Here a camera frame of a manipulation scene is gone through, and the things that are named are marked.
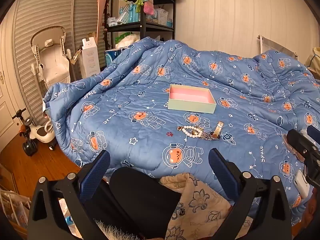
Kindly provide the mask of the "black metal shelf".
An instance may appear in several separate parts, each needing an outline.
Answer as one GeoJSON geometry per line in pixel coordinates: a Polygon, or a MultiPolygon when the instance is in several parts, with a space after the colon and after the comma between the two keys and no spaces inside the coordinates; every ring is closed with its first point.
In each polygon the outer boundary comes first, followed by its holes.
{"type": "Polygon", "coordinates": [[[140,38],[164,32],[175,38],[176,0],[107,0],[104,15],[106,49],[116,46],[115,33],[137,33],[140,38]]]}

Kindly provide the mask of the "green box pink interior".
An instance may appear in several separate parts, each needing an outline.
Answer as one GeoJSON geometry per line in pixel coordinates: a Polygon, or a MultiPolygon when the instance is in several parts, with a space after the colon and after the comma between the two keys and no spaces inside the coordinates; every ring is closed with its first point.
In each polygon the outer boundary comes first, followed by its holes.
{"type": "Polygon", "coordinates": [[[208,88],[171,84],[168,109],[213,114],[216,101],[208,88]]]}

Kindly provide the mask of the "white folding rack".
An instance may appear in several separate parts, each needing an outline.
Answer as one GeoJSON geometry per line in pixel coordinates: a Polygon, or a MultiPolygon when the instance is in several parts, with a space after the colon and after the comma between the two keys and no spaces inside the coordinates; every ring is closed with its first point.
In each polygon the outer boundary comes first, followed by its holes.
{"type": "Polygon", "coordinates": [[[259,40],[259,49],[260,49],[260,53],[264,53],[268,50],[277,50],[281,53],[284,53],[286,55],[289,55],[290,57],[294,58],[295,60],[298,60],[298,54],[296,52],[293,52],[289,49],[287,49],[286,47],[278,44],[277,42],[274,42],[262,35],[258,35],[257,39],[259,40]]]}

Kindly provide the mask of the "blue astronaut bear quilt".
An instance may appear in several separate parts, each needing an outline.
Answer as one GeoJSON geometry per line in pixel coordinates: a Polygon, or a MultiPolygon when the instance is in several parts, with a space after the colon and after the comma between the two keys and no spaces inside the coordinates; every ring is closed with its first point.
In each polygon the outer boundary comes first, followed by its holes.
{"type": "Polygon", "coordinates": [[[255,178],[279,176],[292,224],[302,219],[308,200],[294,179],[305,167],[284,137],[319,128],[319,81],[284,53],[244,58],[146,37],[100,74],[52,85],[44,103],[79,167],[106,150],[106,176],[121,167],[152,178],[187,172],[223,193],[208,163],[216,148],[255,178]]]}

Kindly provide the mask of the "yellow cloth bag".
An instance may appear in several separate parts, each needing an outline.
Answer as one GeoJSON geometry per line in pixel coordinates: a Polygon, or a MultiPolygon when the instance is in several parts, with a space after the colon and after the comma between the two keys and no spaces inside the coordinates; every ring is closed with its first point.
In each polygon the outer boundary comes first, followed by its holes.
{"type": "Polygon", "coordinates": [[[312,71],[319,75],[320,71],[320,48],[315,47],[312,49],[310,56],[307,58],[305,62],[305,66],[312,71]]]}

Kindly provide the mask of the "white cardboard box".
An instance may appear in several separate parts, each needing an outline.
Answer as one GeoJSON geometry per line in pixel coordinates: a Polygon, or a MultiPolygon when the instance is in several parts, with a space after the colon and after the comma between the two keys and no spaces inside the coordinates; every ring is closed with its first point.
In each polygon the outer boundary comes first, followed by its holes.
{"type": "Polygon", "coordinates": [[[82,39],[82,61],[80,66],[82,78],[100,73],[98,48],[94,37],[82,39]]]}

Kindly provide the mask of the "beige strap wristwatch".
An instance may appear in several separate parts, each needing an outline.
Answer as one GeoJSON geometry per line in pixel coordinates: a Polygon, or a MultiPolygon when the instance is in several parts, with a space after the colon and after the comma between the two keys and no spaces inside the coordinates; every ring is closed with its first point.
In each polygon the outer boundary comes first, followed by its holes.
{"type": "Polygon", "coordinates": [[[220,139],[220,133],[222,131],[222,128],[224,126],[224,123],[219,121],[217,123],[217,126],[216,128],[210,132],[210,138],[213,139],[213,140],[219,140],[220,139]]]}

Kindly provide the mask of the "beige floral blanket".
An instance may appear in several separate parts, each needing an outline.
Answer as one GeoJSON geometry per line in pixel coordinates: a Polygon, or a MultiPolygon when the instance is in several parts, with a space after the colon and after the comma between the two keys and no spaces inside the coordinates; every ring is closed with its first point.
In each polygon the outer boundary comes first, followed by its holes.
{"type": "Polygon", "coordinates": [[[165,239],[213,236],[231,212],[231,204],[190,173],[166,176],[160,183],[181,194],[168,223],[165,239]]]}

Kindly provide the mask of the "blue round container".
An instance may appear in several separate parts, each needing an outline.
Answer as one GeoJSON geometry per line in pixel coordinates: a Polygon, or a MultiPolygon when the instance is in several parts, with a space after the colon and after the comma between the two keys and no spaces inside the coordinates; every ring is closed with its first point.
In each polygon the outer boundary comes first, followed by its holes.
{"type": "Polygon", "coordinates": [[[122,52],[120,49],[109,49],[104,51],[106,66],[109,66],[122,52]]]}

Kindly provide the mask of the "white ride-on toy scooter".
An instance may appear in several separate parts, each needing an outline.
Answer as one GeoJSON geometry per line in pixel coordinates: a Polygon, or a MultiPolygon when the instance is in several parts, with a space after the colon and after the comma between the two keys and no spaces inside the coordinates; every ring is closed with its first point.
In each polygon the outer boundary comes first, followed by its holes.
{"type": "Polygon", "coordinates": [[[19,109],[16,114],[12,117],[12,120],[19,118],[22,125],[19,130],[19,136],[25,138],[25,142],[22,144],[22,148],[25,154],[31,157],[37,152],[37,142],[47,144],[49,150],[55,150],[57,140],[53,129],[53,124],[46,111],[43,112],[43,116],[46,119],[45,125],[34,125],[33,118],[31,116],[26,119],[23,118],[23,113],[26,108],[19,109]]]}

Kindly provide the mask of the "black trouser leg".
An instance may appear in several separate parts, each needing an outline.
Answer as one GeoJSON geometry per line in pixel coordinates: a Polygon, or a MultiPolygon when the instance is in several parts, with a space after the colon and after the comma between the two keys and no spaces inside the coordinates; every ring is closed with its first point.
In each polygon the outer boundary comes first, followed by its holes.
{"type": "Polygon", "coordinates": [[[181,194],[128,167],[114,171],[84,207],[88,215],[138,239],[165,238],[181,194]]]}

